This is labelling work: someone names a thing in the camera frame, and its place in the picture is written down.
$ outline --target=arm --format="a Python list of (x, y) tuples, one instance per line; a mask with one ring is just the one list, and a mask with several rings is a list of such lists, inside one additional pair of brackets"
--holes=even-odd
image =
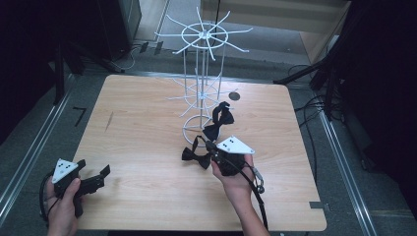
[(80, 183), (79, 178), (74, 179), (65, 191), (64, 198), (58, 200), (54, 197), (53, 184), (51, 178), (49, 178), (47, 183), (47, 196), (49, 197), (48, 208), (50, 209), (48, 214), (48, 236), (69, 236), (76, 234), (78, 220), (75, 217), (73, 198), (80, 189)]
[[(254, 165), (252, 156), (245, 154), (245, 160), (251, 166)], [(228, 200), (232, 203), (237, 215), (239, 216), (242, 224), (243, 233), (246, 236), (262, 236), (269, 235), (268, 231), (264, 228), (263, 223), (255, 212), (252, 206), (251, 195), (252, 190), (248, 181), (241, 175), (235, 176), (222, 176), (217, 164), (212, 161), (212, 173), (223, 184), (224, 192)], [(249, 167), (243, 168), (243, 172), (251, 179), (254, 179), (254, 175)]]

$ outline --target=gray floor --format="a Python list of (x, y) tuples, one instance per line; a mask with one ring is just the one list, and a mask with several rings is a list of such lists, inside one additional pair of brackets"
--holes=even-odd
[[(169, 45), (167, 41), (164, 41), (164, 45), (164, 49), (157, 55), (154, 55), (154, 48), (151, 47), (144, 53), (140, 53), (139, 50), (134, 51), (132, 56), (136, 60), (135, 65), (127, 70), (126, 74), (149, 75), (146, 72), (182, 74), (183, 60), (181, 56), (172, 54), (172, 48), (167, 47)], [(259, 55), (262, 53), (249, 59), (235, 55), (230, 56), (225, 60), (223, 73), (230, 80), (271, 83), (272, 80), (284, 78), (288, 73), (292, 74), (303, 68), (302, 66), (293, 68), (294, 65), (305, 64), (303, 60), (297, 61), (294, 59), (300, 57), (300, 55), (296, 55), (297, 53), (290, 55), (291, 59), (288, 61), (260, 59)], [(188, 60), (189, 64), (193, 65), (194, 57), (192, 54), (190, 54)], [(88, 59), (85, 62), (88, 69), (82, 76), (74, 77), (74, 87), (62, 114), (43, 149), (39, 152), (32, 171), (28, 173), (28, 179), (0, 228), (0, 235), (46, 234), (44, 222), (38, 216), (37, 198), (40, 181), (46, 172), (54, 167), (58, 158), (68, 160), (73, 158), (100, 88), (108, 75), (106, 71), (91, 63)], [(121, 67), (130, 67), (133, 61), (130, 55), (126, 55), (126, 57), (114, 63)], [(211, 67), (214, 71), (218, 70), (218, 62), (212, 63)], [(307, 86), (309, 81), (310, 77), (305, 76), (288, 85), (294, 108), (304, 106), (313, 96), (313, 92)], [(37, 132), (52, 109), (53, 99), (54, 89), (37, 103), (36, 107), (20, 123), (9, 139), (0, 146), (0, 190), (2, 193), (12, 180), (28, 149), (30, 149)], [(73, 109), (74, 106), (87, 109), (86, 115), (77, 127), (75, 125), (80, 118), (80, 111)], [(308, 114), (313, 114), (316, 111), (317, 108), (307, 109)], [(297, 120), (300, 124), (304, 121), (302, 111), (297, 112)], [(353, 145), (346, 127), (338, 121), (333, 121), (332, 125), (336, 130), (347, 162), (372, 216), (377, 233), (379, 235), (417, 235), (416, 220), (398, 191), (396, 183), (384, 173), (369, 173), (363, 170), (358, 150)], [(325, 214), (328, 221), (328, 228), (325, 231), (311, 232), (310, 235), (362, 235), (362, 229), (346, 191), (321, 118), (318, 116), (309, 121), (309, 127), (317, 153), (317, 187), (322, 202), (327, 206)], [(301, 133), (312, 169), (314, 169), (315, 159), (306, 126), (301, 128)], [(305, 232), (272, 232), (272, 235), (280, 235), (279, 233), (285, 235), (305, 234)], [(107, 235), (107, 231), (80, 231), (78, 235)], [(138, 235), (154, 234), (142, 232)]]
[[(199, 22), (197, 8), (200, 8), (200, 1), (170, 0), (168, 2), (166, 15), (180, 24), (189, 26)], [(147, 9), (143, 9), (142, 12), (144, 18), (152, 18), (153, 22), (159, 22), (159, 16), (147, 15)], [(138, 37), (152, 38), (152, 34), (154, 34), (155, 31), (163, 34), (178, 34), (184, 29), (184, 27), (178, 23), (175, 23), (168, 18), (164, 18), (161, 28), (155, 27), (154, 30), (144, 31), (144, 35)], [(242, 49), (249, 49), (250, 52), (241, 52), (231, 46), (228, 46), (225, 49), (225, 55), (227, 57), (287, 64), (310, 63), (298, 31), (289, 29), (272, 29), (259, 26), (243, 26), (227, 23), (227, 20), (220, 25), (227, 31), (252, 29), (251, 31), (245, 33), (230, 34), (228, 39), (228, 42), (235, 44)], [(186, 45), (183, 39), (179, 36), (161, 36), (157, 37), (156, 40), (163, 42), (163, 48), (174, 51), (179, 50)], [(213, 51), (213, 54), (221, 56), (222, 52), (222, 48), (218, 48)]]

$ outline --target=metal rail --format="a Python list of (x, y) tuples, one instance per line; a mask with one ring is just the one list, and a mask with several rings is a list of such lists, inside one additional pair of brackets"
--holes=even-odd
[(331, 149), (333, 150), (334, 157), (339, 168), (341, 177), (349, 195), (350, 201), (352, 202), (353, 209), (355, 210), (358, 218), (359, 225), (362, 228), (364, 235), (377, 236), (374, 223), (371, 215), (369, 214), (368, 208), (362, 198), (360, 190), (356, 184), (355, 178), (350, 170), (349, 164), (347, 163), (346, 156), (344, 155), (343, 149), (338, 141), (336, 132), (332, 123), (328, 120), (324, 112), (320, 113), (323, 127), (325, 128), (330, 143)]
[(6, 217), (12, 208), (14, 202), (16, 201), (19, 192), (25, 185), (28, 176), (36, 164), (37, 158), (42, 152), (43, 146), (49, 138), (52, 130), (54, 129), (59, 117), (62, 114), (62, 111), (67, 104), (69, 95), (74, 87), (76, 80), (74, 76), (70, 75), (67, 79), (68, 90), (62, 97), (61, 101), (54, 105), (49, 112), (48, 117), (34, 138), (33, 142), (30, 145), (28, 152), (26, 153), (24, 159), (19, 165), (18, 169), (15, 172), (15, 175), (12, 177), (9, 185), (6, 187), (3, 195), (0, 198), (0, 227), (3, 225)]

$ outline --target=black bow tie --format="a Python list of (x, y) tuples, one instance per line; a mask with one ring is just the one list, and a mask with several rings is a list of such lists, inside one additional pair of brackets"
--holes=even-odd
[(199, 144), (198, 138), (201, 138), (204, 141), (203, 137), (197, 136), (193, 142), (193, 149), (189, 149), (187, 147), (184, 148), (182, 153), (182, 160), (197, 160), (199, 164), (202, 166), (202, 168), (207, 169), (209, 168), (211, 155), (209, 153), (207, 153), (206, 155), (194, 154), (197, 145)]
[[(233, 124), (234, 119), (232, 113), (229, 111), (230, 104), (223, 101), (218, 104), (217, 107), (212, 111), (212, 123), (213, 125), (205, 126), (203, 133), (206, 137), (214, 142), (217, 140), (218, 133), (220, 132), (221, 125)], [(220, 119), (218, 119), (218, 113), (221, 111)]]

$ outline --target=white wire rack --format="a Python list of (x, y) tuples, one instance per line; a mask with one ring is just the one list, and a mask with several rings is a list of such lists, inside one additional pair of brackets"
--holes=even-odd
[[(183, 53), (184, 58), (184, 83), (179, 82), (175, 79), (172, 79), (175, 83), (184, 88), (184, 95), (177, 97), (168, 97), (167, 99), (184, 99), (188, 108), (180, 115), (183, 117), (191, 109), (197, 109), (200, 111), (200, 114), (190, 117), (183, 126), (184, 138), (190, 143), (193, 143), (195, 132), (201, 131), (204, 129), (205, 125), (212, 119), (209, 113), (209, 109), (215, 107), (219, 104), (219, 96), (221, 93), (227, 93), (236, 91), (220, 91), (221, 89), (221, 77), (223, 74), (223, 65), (224, 65), (224, 54), (225, 54), (225, 45), (229, 45), (241, 52), (249, 52), (249, 50), (244, 50), (230, 42), (228, 42), (229, 35), (232, 33), (242, 33), (252, 30), (236, 30), (236, 31), (227, 31), (225, 28), (221, 27), (220, 24), (224, 22), (229, 16), (230, 11), (226, 16), (218, 21), (216, 24), (203, 22), (200, 16), (199, 8), (197, 8), (197, 15), (199, 22), (191, 25), (185, 25), (178, 21), (175, 21), (168, 15), (168, 18), (173, 23), (176, 23), (183, 28), (181, 33), (178, 34), (163, 34), (155, 33), (158, 36), (162, 37), (181, 37), (185, 42), (185, 46), (178, 51), (174, 51), (174, 54)], [(187, 62), (186, 62), (186, 52), (188, 48), (195, 48), (196, 50), (196, 66), (194, 69), (194, 79), (191, 83), (187, 83)], [(213, 51), (217, 48), (223, 47), (222, 56), (221, 56), (221, 66), (220, 72), (217, 77), (209, 81), (209, 59), (215, 61)], [(194, 135), (192, 139), (188, 136), (188, 133)]]

